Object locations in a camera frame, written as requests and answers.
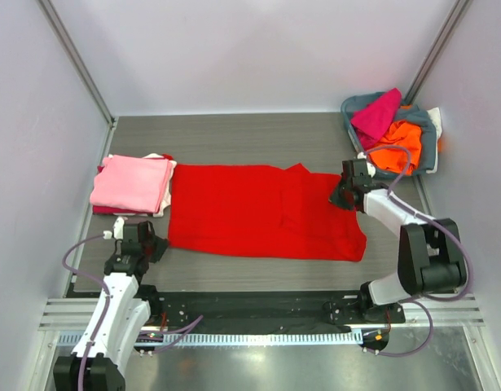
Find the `red t shirt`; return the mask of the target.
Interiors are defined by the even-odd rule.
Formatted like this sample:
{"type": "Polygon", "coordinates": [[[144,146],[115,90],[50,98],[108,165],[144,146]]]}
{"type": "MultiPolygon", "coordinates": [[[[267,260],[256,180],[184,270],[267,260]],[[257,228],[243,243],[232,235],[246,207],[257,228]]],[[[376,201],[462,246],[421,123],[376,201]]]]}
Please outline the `red t shirt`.
{"type": "Polygon", "coordinates": [[[233,257],[359,262],[367,237],[357,215],[329,201],[339,180],[302,164],[180,165],[169,241],[233,257]]]}

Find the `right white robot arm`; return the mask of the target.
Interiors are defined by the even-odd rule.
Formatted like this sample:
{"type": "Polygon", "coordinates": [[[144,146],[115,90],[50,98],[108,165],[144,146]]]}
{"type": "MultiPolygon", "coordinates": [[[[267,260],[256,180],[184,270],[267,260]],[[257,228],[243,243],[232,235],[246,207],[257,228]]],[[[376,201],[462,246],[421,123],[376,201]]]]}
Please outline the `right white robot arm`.
{"type": "Polygon", "coordinates": [[[398,238],[397,269],[381,279],[363,283],[356,304],[358,316],[369,323],[405,300],[460,288],[462,297],[471,274],[457,224],[436,219],[397,197],[387,185],[375,182],[367,160],[342,162],[341,179],[330,202],[381,222],[398,238]]]}

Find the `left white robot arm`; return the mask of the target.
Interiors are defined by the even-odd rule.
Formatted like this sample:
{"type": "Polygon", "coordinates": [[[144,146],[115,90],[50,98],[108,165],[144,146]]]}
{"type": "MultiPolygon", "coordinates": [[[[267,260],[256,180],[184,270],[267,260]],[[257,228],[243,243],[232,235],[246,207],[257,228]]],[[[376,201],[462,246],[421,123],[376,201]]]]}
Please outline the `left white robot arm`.
{"type": "Polygon", "coordinates": [[[157,323],[162,315],[159,294],[153,285],[143,285],[143,276],[169,247],[152,222],[128,222],[118,217],[110,231],[84,239],[112,240],[114,252],[104,262],[103,277],[78,270],[101,287],[99,299],[87,327],[69,356],[56,359],[53,376],[57,390],[124,390],[125,368],[144,325],[157,323]]]}

